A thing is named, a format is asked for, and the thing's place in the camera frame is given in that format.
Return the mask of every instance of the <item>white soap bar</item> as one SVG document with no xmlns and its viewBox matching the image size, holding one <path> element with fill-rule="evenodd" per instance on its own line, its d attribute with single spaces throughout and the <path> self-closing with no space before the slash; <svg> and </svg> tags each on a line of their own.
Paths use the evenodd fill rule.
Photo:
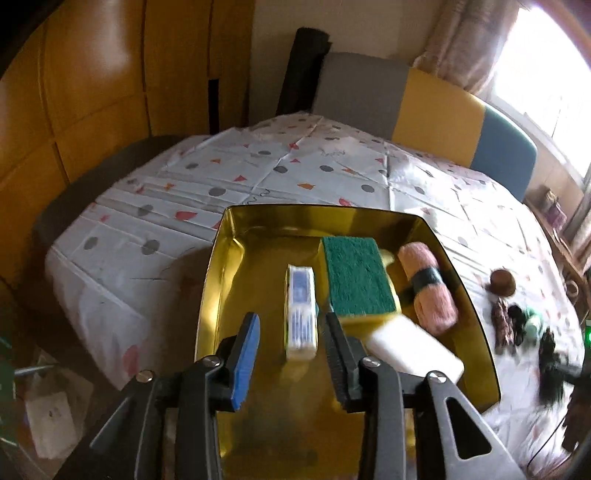
<svg viewBox="0 0 591 480">
<path fill-rule="evenodd" d="M 464 363 L 402 314 L 375 330 L 365 342 L 367 350 L 399 372 L 425 377 L 439 370 L 454 383 L 464 373 Z"/>
<path fill-rule="evenodd" d="M 314 271 L 289 265 L 286 283 L 285 355 L 288 360 L 312 360 L 318 350 Z"/>
</svg>

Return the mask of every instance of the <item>black band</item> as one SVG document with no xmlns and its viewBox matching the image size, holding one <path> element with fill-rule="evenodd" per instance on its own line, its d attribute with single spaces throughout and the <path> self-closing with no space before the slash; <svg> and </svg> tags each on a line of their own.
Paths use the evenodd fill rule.
<svg viewBox="0 0 591 480">
<path fill-rule="evenodd" d="M 443 279 L 437 267 L 427 267 L 416 272 L 410 279 L 410 283 L 413 285 L 415 294 L 418 294 L 427 285 L 443 283 Z"/>
</svg>

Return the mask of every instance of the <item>white patterned sheet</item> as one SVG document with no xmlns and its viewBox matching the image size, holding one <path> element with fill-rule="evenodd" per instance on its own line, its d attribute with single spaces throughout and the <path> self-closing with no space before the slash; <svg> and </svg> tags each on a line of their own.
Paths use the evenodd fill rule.
<svg viewBox="0 0 591 480">
<path fill-rule="evenodd" d="M 224 209 L 321 203 L 415 213 L 461 276 L 494 350 L 484 285 L 504 267 L 511 299 L 541 311 L 557 349 L 582 364 L 583 342 L 550 247 L 533 215 L 485 175 L 315 115 L 280 116 L 191 137 L 117 182 L 53 245 L 46 270 L 98 367 L 121 388 L 140 369 L 192 360 L 204 266 Z M 566 412 L 537 404 L 536 348 L 495 355 L 502 400 L 485 416 L 518 463 Z M 531 470 L 564 458 L 559 431 Z"/>
</svg>

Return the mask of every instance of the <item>rolled pink cloth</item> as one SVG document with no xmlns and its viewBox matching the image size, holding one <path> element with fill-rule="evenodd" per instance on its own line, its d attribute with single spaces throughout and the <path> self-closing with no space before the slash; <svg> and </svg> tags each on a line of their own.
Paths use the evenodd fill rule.
<svg viewBox="0 0 591 480">
<path fill-rule="evenodd" d="M 398 258 L 414 287 L 416 284 L 427 283 L 419 291 L 415 288 L 414 309 L 419 325 L 433 336 L 441 335 L 457 322 L 457 308 L 443 281 L 429 283 L 434 278 L 441 278 L 437 259 L 422 242 L 403 245 L 398 251 Z M 427 270 L 429 267 L 436 268 L 437 272 Z"/>
</svg>

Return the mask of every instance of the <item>screw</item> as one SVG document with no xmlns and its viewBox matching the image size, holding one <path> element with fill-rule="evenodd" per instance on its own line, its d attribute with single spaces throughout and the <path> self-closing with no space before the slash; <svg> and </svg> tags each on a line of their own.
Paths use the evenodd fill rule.
<svg viewBox="0 0 591 480">
<path fill-rule="evenodd" d="M 209 367 L 209 368 L 219 367 L 222 364 L 222 361 L 220 360 L 220 358 L 215 355 L 204 356 L 201 359 L 201 361 L 203 362 L 203 364 L 206 367 Z"/>
<path fill-rule="evenodd" d="M 429 378 L 439 383 L 445 383 L 445 380 L 447 380 L 447 377 L 441 372 L 429 372 Z"/>
<path fill-rule="evenodd" d="M 142 370 L 141 372 L 135 374 L 135 379 L 139 383 L 148 383 L 154 379 L 154 372 L 151 370 Z"/>
<path fill-rule="evenodd" d="M 363 363 L 363 366 L 364 367 L 367 367 L 367 368 L 376 368 L 376 367 L 379 367 L 382 364 L 382 362 L 380 362 L 374 356 L 364 356 L 361 359 L 361 363 Z"/>
</svg>

